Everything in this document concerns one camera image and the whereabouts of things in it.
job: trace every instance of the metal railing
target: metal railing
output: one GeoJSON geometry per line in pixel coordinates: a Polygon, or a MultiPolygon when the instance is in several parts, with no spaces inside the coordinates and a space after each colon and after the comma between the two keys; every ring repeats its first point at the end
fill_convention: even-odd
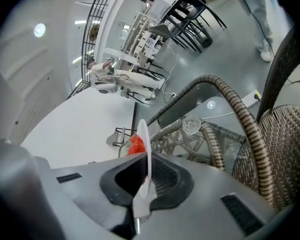
{"type": "Polygon", "coordinates": [[[101,24],[103,15],[108,7],[110,0],[93,0],[91,3],[91,8],[89,15],[86,19],[83,39],[82,39],[82,48],[81,48],[81,81],[77,83],[74,90],[69,95],[68,99],[76,95],[77,93],[83,91],[84,89],[91,86],[91,76],[90,70],[87,68],[87,60],[90,57],[94,56],[94,50],[96,46],[96,41],[90,41],[89,32],[93,25],[101,24]]]}

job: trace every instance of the sneaker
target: sneaker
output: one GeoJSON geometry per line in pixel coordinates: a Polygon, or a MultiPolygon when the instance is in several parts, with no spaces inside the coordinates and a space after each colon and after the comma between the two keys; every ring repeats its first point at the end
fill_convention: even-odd
{"type": "Polygon", "coordinates": [[[159,82],[158,82],[158,86],[157,89],[161,89],[162,86],[164,86],[166,79],[162,78],[159,82]]]}
{"type": "Polygon", "coordinates": [[[265,62],[270,62],[271,61],[271,54],[270,51],[262,51],[260,53],[261,58],[265,61],[265,62]]]}
{"type": "Polygon", "coordinates": [[[152,93],[151,93],[151,97],[150,97],[151,99],[154,99],[154,98],[156,98],[156,93],[153,91],[152,93]]]}

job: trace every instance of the ceiling light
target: ceiling light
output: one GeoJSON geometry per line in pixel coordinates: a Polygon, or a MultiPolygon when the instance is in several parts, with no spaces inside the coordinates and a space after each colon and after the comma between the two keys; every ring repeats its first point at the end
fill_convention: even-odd
{"type": "Polygon", "coordinates": [[[212,110],[215,108],[216,106],[216,102],[214,100],[210,100],[207,104],[206,104],[207,108],[212,110]]]}
{"type": "Polygon", "coordinates": [[[39,23],[34,27],[33,33],[37,38],[42,37],[45,34],[45,32],[46,32],[46,26],[43,23],[39,23]]]}
{"type": "Polygon", "coordinates": [[[82,82],[82,78],[75,84],[75,87],[77,87],[78,85],[80,85],[81,82],[82,82]]]}
{"type": "Polygon", "coordinates": [[[76,20],[75,22],[74,22],[74,24],[85,24],[87,21],[86,20],[76,20]]]}
{"type": "Polygon", "coordinates": [[[74,61],[72,61],[72,64],[75,64],[76,62],[80,61],[81,60],[81,56],[79,58],[76,58],[74,61]]]}

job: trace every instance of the black rubber strip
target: black rubber strip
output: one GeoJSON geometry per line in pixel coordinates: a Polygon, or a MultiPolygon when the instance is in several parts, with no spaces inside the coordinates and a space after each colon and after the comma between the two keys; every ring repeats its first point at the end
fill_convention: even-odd
{"type": "Polygon", "coordinates": [[[249,236],[262,228],[263,223],[246,207],[235,194],[221,197],[221,201],[231,213],[232,217],[245,233],[249,236]]]}
{"type": "Polygon", "coordinates": [[[73,180],[81,178],[81,177],[82,177],[81,174],[73,173],[73,174],[57,177],[56,179],[59,183],[64,183],[64,182],[73,181],[73,180]]]}

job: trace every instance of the power cord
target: power cord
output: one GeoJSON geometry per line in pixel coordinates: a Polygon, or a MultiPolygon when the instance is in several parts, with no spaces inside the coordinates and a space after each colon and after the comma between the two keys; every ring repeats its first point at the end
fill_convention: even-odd
{"type": "MultiPolygon", "coordinates": [[[[248,8],[250,14],[254,17],[255,21],[258,23],[258,25],[259,25],[259,27],[260,27],[260,29],[261,29],[261,32],[262,32],[262,35],[263,35],[264,39],[265,39],[265,40],[267,41],[267,43],[269,44],[269,47],[270,47],[270,49],[271,49],[271,52],[272,52],[273,56],[275,56],[274,49],[272,48],[272,45],[271,45],[271,43],[270,43],[269,40],[268,40],[269,37],[266,37],[266,34],[265,34],[263,28],[261,27],[260,22],[258,21],[257,17],[256,17],[256,16],[252,13],[252,11],[250,10],[250,7],[248,6],[246,0],[242,0],[242,1],[245,3],[245,5],[246,5],[246,7],[248,8]]],[[[295,83],[300,83],[300,80],[297,80],[297,81],[290,81],[289,78],[288,78],[287,80],[290,82],[291,85],[292,85],[292,84],[295,84],[295,83]]]]}
{"type": "Polygon", "coordinates": [[[171,99],[173,98],[173,96],[175,95],[174,93],[165,93],[165,90],[167,90],[167,87],[165,88],[165,86],[166,86],[166,83],[168,82],[168,80],[169,80],[169,78],[170,78],[170,76],[171,76],[172,71],[175,69],[175,67],[176,67],[176,65],[177,65],[177,63],[178,63],[178,59],[179,59],[178,54],[175,54],[174,50],[172,50],[171,44],[172,44],[172,41],[171,41],[171,39],[170,39],[170,41],[169,41],[167,47],[172,51],[173,55],[176,56],[176,61],[175,61],[175,64],[174,64],[173,68],[172,68],[171,71],[170,71],[170,74],[169,74],[168,78],[165,80],[165,82],[164,82],[164,84],[163,84],[163,86],[162,86],[162,88],[161,88],[161,90],[162,90],[162,92],[163,92],[163,101],[164,101],[164,103],[166,103],[166,104],[169,103],[169,102],[171,101],[171,99]],[[166,101],[166,95],[171,95],[171,96],[170,96],[170,99],[169,99],[168,101],[166,101]]]}

